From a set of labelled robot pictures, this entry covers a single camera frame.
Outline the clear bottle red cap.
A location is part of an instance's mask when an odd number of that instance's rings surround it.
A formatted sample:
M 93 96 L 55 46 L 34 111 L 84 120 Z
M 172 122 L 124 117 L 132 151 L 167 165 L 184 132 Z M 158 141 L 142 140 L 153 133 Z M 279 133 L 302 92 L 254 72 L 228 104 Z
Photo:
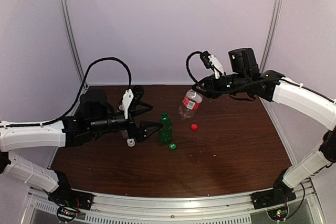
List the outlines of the clear bottle red cap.
M 179 107 L 179 115 L 181 119 L 185 120 L 192 118 L 200 107 L 202 101 L 203 96 L 200 93 L 194 91 L 193 89 L 188 90 Z

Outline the green plastic bottle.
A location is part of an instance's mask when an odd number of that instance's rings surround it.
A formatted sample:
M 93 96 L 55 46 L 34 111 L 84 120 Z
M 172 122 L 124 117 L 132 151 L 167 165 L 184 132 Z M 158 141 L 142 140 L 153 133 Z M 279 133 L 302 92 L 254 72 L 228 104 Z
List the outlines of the green plastic bottle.
M 172 122 L 167 113 L 162 113 L 160 117 L 162 128 L 159 130 L 159 141 L 164 144 L 170 144 L 172 141 Z

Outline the white flip bottle cap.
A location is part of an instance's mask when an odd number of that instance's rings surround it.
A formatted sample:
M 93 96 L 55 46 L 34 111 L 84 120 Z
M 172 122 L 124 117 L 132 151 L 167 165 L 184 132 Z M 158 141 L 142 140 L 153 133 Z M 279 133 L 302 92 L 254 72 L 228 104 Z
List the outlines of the white flip bottle cap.
M 128 147 L 134 147 L 136 145 L 136 141 L 133 138 L 127 139 Z

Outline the green bottle cap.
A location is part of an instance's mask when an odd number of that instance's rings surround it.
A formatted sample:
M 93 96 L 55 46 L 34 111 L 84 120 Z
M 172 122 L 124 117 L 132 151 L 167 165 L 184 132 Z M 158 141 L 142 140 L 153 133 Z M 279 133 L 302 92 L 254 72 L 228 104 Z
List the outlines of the green bottle cap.
M 169 144 L 169 149 L 170 149 L 170 150 L 173 151 L 173 150 L 176 150 L 176 148 L 177 148 L 177 145 L 176 145 L 175 143 L 170 143 L 170 144 Z

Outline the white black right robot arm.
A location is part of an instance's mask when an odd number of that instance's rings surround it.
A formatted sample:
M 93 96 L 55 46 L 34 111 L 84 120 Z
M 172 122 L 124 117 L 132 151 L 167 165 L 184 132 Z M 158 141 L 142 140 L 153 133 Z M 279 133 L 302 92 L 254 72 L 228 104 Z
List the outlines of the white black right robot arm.
M 197 80 L 192 75 L 190 60 L 195 55 L 200 57 L 205 68 L 213 71 L 212 75 L 202 80 Z M 335 100 L 302 83 L 294 82 L 282 73 L 273 70 L 261 73 L 252 48 L 231 50 L 228 55 L 232 74 L 226 74 L 216 56 L 208 51 L 189 54 L 185 65 L 189 77 L 194 81 L 192 89 L 210 99 L 217 99 L 222 94 L 235 99 L 239 93 L 247 94 L 247 101 L 259 97 L 299 111 L 327 129 L 322 144 L 298 164 L 283 171 L 274 183 L 269 199 L 272 203 L 279 204 L 303 180 L 335 163 Z

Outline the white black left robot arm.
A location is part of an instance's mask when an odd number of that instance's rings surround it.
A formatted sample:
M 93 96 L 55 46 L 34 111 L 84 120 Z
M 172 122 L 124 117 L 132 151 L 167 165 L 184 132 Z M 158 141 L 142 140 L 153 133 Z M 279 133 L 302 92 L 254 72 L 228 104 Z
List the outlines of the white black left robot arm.
M 64 205 L 71 205 L 76 199 L 75 192 L 64 173 L 33 164 L 17 156 L 14 150 L 41 146 L 77 147 L 115 132 L 126 132 L 127 145 L 133 147 L 163 127 L 158 122 L 136 124 L 136 116 L 153 108 L 142 102 L 143 95 L 141 86 L 126 90 L 121 108 L 115 110 L 103 90 L 91 90 L 79 97 L 79 109 L 73 116 L 22 124 L 1 121 L 1 174 L 11 174 L 55 195 Z

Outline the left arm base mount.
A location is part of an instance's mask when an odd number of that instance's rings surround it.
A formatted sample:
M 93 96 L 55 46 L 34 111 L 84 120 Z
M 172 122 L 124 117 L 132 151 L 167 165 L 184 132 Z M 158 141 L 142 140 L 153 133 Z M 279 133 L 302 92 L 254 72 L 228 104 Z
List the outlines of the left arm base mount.
M 61 223 L 69 223 L 81 213 L 80 209 L 91 209 L 93 194 L 73 190 L 67 176 L 63 172 L 56 170 L 55 174 L 58 178 L 58 187 L 53 192 L 45 191 L 45 193 L 48 195 L 48 200 L 58 206 L 56 211 L 58 220 Z

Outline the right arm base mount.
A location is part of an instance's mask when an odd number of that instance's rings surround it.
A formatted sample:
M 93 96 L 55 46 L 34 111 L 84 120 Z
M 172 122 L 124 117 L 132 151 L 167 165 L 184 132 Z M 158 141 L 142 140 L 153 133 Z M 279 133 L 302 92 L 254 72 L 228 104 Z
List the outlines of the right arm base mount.
M 289 217 L 288 202 L 296 199 L 293 188 L 289 188 L 282 180 L 284 170 L 273 184 L 273 188 L 252 193 L 254 209 L 269 208 L 268 216 L 273 221 L 285 221 Z

